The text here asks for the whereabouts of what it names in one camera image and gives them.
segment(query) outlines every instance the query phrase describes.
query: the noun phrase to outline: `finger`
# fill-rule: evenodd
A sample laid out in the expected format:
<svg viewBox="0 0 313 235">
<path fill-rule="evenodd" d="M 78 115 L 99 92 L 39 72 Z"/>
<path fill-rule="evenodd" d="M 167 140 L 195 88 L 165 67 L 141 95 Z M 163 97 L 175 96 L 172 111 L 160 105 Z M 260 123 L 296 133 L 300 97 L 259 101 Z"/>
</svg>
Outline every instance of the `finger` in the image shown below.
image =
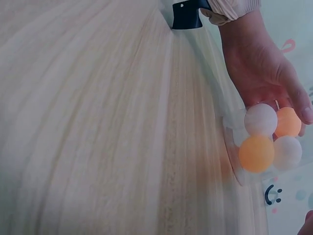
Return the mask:
<svg viewBox="0 0 313 235">
<path fill-rule="evenodd" d="M 307 215 L 305 216 L 305 221 L 307 221 L 312 216 L 313 216 L 313 211 L 309 211 Z"/>
<path fill-rule="evenodd" d="M 299 132 L 299 136 L 304 136 L 305 128 L 306 128 L 306 124 L 302 123 L 301 129 L 300 129 L 300 132 Z"/>
<path fill-rule="evenodd" d="M 279 108 L 284 108 L 284 107 L 292 107 L 291 102 L 288 98 L 281 98 L 277 100 Z"/>
<path fill-rule="evenodd" d="M 305 223 L 300 229 L 298 235 L 311 235 L 313 231 L 313 212 L 309 212 L 306 216 Z"/>
<path fill-rule="evenodd" d="M 266 104 L 268 104 L 270 107 L 272 107 L 275 110 L 275 112 L 278 111 L 278 106 L 277 106 L 277 103 L 275 100 L 268 101 L 268 102 L 266 102 Z"/>
<path fill-rule="evenodd" d="M 286 60 L 279 69 L 279 81 L 285 87 L 292 106 L 304 124 L 313 123 L 313 110 L 308 94 L 298 80 L 292 64 Z"/>
</svg>

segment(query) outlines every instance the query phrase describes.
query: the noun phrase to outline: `black clip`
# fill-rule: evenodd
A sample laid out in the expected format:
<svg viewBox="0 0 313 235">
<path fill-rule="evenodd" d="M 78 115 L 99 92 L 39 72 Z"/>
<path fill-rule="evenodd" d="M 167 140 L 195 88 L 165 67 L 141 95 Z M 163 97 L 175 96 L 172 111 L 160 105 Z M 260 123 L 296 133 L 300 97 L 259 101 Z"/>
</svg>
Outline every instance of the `black clip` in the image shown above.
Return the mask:
<svg viewBox="0 0 313 235">
<path fill-rule="evenodd" d="M 207 0 L 189 0 L 173 4 L 174 22 L 172 29 L 201 28 L 200 8 L 212 11 Z"/>
</svg>

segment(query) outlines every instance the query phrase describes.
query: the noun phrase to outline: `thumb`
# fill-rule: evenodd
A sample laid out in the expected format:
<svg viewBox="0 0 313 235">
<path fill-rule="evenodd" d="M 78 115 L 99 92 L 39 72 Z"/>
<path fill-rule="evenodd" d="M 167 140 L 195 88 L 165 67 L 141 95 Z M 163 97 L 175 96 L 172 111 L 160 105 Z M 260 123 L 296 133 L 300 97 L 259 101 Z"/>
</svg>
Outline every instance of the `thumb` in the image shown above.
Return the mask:
<svg viewBox="0 0 313 235">
<path fill-rule="evenodd" d="M 288 93 L 298 117 L 304 124 L 312 124 L 313 109 L 310 98 L 301 85 L 294 67 L 287 59 L 284 65 L 280 67 L 278 76 L 281 85 Z"/>
</svg>

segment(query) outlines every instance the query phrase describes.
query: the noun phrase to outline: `smiley face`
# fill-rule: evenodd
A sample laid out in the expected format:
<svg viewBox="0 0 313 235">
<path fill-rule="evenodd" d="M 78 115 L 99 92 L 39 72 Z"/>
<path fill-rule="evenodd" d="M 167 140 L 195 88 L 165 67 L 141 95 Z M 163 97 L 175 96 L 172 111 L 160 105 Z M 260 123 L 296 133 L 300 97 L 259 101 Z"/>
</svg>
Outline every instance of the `smiley face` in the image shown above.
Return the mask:
<svg viewBox="0 0 313 235">
<path fill-rule="evenodd" d="M 280 203 L 282 201 L 282 199 L 278 198 L 278 194 L 281 193 L 283 190 L 281 188 L 279 188 L 277 190 L 277 192 L 271 190 L 272 188 L 274 188 L 274 185 L 270 185 L 266 191 L 265 191 L 265 194 L 264 194 L 264 198 L 265 198 L 265 202 L 267 205 L 272 205 L 273 203 Z M 268 198 L 268 195 L 275 195 L 274 199 L 270 200 Z"/>
</svg>

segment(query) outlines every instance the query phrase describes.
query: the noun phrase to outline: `sleeve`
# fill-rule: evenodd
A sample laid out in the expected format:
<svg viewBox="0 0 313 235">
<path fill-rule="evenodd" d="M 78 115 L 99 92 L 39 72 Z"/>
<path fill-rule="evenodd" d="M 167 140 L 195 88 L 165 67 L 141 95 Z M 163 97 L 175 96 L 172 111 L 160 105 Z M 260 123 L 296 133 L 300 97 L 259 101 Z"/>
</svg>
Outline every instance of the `sleeve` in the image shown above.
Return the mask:
<svg viewBox="0 0 313 235">
<path fill-rule="evenodd" d="M 261 6 L 261 0 L 208 0 L 212 11 L 202 13 L 212 24 L 223 25 L 234 21 Z"/>
</svg>

